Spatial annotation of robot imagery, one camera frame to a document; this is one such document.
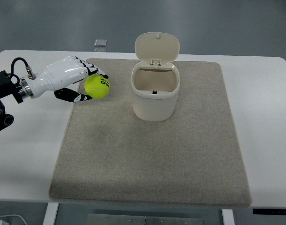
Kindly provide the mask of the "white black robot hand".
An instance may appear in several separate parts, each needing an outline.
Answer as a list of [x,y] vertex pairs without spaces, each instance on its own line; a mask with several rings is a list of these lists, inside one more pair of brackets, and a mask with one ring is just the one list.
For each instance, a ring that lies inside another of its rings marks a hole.
[[59,60],[36,74],[32,73],[29,66],[26,70],[28,77],[21,78],[17,85],[22,98],[38,98],[46,91],[53,91],[55,97],[60,100],[73,103],[87,101],[93,98],[87,93],[82,94],[67,87],[82,80],[86,81],[91,75],[101,75],[108,79],[108,75],[97,66],[72,56]]

